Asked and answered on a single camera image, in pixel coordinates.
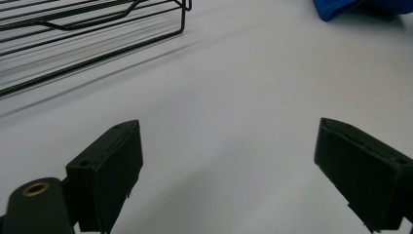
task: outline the blue object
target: blue object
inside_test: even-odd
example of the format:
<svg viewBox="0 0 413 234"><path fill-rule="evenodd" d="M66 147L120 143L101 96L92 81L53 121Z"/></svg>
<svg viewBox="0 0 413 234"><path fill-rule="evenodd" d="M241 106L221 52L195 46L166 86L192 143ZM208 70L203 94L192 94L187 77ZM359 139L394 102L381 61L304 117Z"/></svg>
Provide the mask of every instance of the blue object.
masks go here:
<svg viewBox="0 0 413 234"><path fill-rule="evenodd" d="M413 12L413 0L314 0L314 4L324 21L330 21L361 4L398 15Z"/></svg>

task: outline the metal wire rack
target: metal wire rack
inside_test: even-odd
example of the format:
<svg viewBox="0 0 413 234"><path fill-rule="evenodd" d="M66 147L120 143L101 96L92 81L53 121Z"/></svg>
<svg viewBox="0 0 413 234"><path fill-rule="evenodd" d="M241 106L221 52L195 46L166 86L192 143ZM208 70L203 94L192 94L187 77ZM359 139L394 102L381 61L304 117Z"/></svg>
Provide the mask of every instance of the metal wire rack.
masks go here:
<svg viewBox="0 0 413 234"><path fill-rule="evenodd" d="M0 98L173 37L192 0L0 0Z"/></svg>

